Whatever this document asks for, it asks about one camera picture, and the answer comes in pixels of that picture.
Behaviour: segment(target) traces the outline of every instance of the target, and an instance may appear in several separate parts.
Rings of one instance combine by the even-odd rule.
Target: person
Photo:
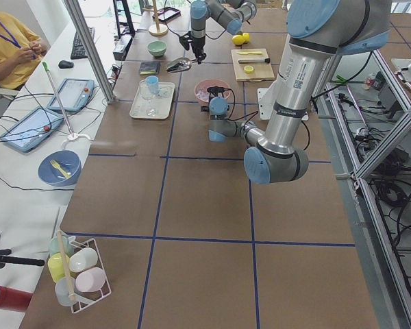
[[[47,47],[18,19],[0,12],[0,87],[19,90],[41,62]]]

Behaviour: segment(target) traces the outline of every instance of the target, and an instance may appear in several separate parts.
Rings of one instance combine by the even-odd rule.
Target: keyboard
[[[91,38],[95,38],[95,29],[93,27],[89,27],[88,31],[91,34]],[[79,34],[77,31],[75,32],[75,37],[73,39],[73,47],[71,49],[71,55],[70,59],[71,60],[78,60],[80,58],[87,58],[87,54],[85,52],[84,44],[82,43],[81,38],[79,37]]]

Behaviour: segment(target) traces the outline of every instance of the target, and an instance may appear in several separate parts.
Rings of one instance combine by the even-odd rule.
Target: yellow lemon
[[[243,33],[242,37],[244,38],[244,43],[248,43],[249,42],[249,33]]]
[[[244,72],[248,73],[248,74],[253,73],[254,72],[254,67],[252,67],[251,65],[245,65],[244,66]]]
[[[234,43],[236,46],[241,46],[241,45],[244,44],[245,39],[244,39],[243,36],[241,36],[240,34],[238,34],[238,35],[233,36],[232,41],[233,41],[233,43]]]

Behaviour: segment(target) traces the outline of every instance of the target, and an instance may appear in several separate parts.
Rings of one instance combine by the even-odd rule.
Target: white desk
[[[75,27],[70,23],[45,57],[53,80],[59,86],[66,77],[93,79],[98,86],[88,59],[74,60],[75,66],[72,69],[58,68],[60,60],[70,58],[74,35]],[[96,27],[95,43],[105,71],[108,72],[115,64],[112,55],[114,48],[112,35],[107,33],[106,28]],[[26,87],[31,93],[53,92],[42,65],[36,68],[26,83]],[[18,95],[28,95],[28,92],[23,88]],[[37,97],[37,100],[45,106],[50,97]],[[20,119],[37,105],[35,99],[30,96],[17,99],[11,103],[4,115]],[[69,118],[74,131],[80,132],[84,129],[83,133],[94,138],[106,105],[103,93],[96,88],[94,97],[88,104],[91,109],[84,108]],[[0,124],[9,128],[14,125],[14,121],[2,119]],[[0,143],[0,177],[12,186],[54,189],[39,179],[38,165],[47,155],[61,149],[62,142],[69,131],[65,123],[60,126],[60,130],[65,134],[54,132],[28,154],[19,153]],[[4,129],[0,127],[0,135],[3,132]],[[79,155],[83,165],[89,147],[90,141],[85,138],[79,138],[66,144],[66,149]],[[62,220],[72,193],[73,191],[22,191],[10,188],[0,181],[0,249],[12,249],[12,256],[46,260],[50,238]],[[33,292],[41,271],[42,267],[8,264],[0,269],[0,285]],[[24,313],[0,310],[0,328],[18,328],[23,316]]]

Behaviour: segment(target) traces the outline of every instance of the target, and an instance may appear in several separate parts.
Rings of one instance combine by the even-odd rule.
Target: cutting board
[[[241,55],[240,51],[261,51],[262,55]],[[238,60],[248,60],[252,58],[269,58],[268,53],[265,48],[255,48],[255,49],[232,49],[232,60],[234,67],[234,75],[236,76],[236,81],[264,81],[264,80],[275,80],[273,67],[271,64],[239,64]],[[245,73],[244,66],[251,65],[254,68],[253,73]]]

